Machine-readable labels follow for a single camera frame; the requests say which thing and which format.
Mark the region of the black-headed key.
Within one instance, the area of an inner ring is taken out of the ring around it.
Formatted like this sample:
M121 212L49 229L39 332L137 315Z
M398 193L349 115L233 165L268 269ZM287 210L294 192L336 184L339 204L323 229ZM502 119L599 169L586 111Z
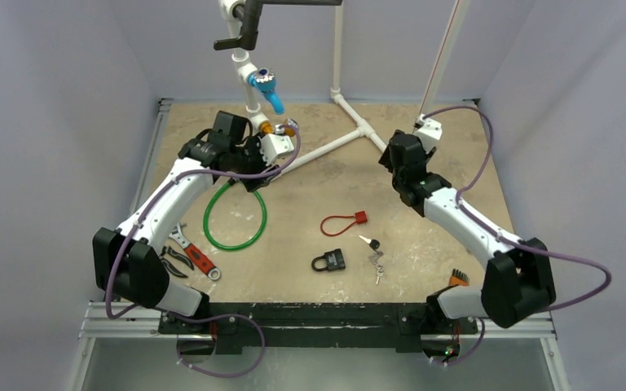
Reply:
M373 251L380 248L380 242L377 239L370 239L363 235L359 235L359 238L362 239Z

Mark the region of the black padlock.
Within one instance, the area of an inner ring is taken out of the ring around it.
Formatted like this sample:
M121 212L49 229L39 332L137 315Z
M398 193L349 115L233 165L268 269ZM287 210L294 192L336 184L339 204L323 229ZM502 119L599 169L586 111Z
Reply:
M311 269L315 272L332 272L344 270L346 260L340 248L325 252L311 261Z

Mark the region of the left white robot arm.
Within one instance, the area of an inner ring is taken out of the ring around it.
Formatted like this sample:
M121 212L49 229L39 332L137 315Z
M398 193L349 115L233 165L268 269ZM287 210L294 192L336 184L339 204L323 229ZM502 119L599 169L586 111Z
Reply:
M296 121L287 119L273 132L258 130L251 120L217 112L214 123L179 150L169 174L146 201L115 228L93 236L95 282L104 291L106 314L120 297L133 307L163 310L179 318L191 333L210 322L209 295L172 280L160 251L195 200L219 178L234 178L257 190L293 163L301 147Z

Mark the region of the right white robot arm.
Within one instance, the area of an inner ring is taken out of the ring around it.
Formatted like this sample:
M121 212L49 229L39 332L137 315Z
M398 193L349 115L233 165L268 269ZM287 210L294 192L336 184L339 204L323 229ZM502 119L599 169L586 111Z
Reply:
M427 325L443 332L457 319L487 318L508 328L557 299L546 246L523 240L485 218L444 177L428 171L431 154L416 134L396 130L379 160L401 201L442 227L485 270L479 287L452 285L426 298Z

